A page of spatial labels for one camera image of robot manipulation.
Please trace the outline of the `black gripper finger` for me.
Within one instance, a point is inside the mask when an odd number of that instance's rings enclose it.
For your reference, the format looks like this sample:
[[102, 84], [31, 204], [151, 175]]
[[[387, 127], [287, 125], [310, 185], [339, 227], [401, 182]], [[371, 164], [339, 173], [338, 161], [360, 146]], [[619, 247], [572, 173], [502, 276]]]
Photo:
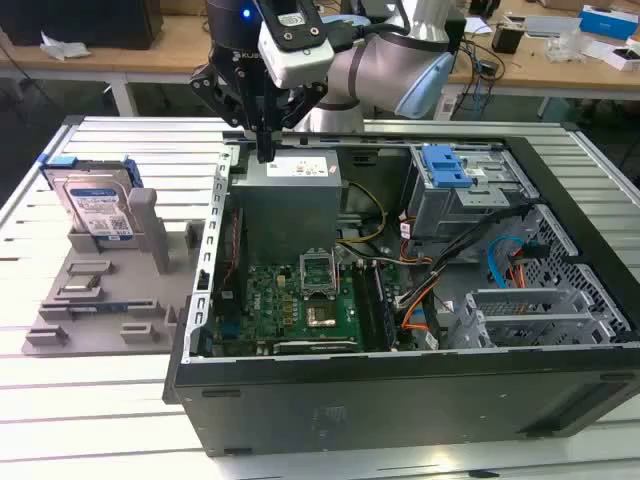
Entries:
[[327, 94], [326, 82], [311, 82], [293, 89], [266, 87], [266, 162], [275, 156], [283, 129], [292, 129]]
[[251, 72], [245, 62], [210, 62], [194, 72], [189, 85], [194, 93], [232, 127], [242, 127], [253, 139], [260, 163], [267, 162], [267, 129], [263, 95], [258, 85], [262, 74]]

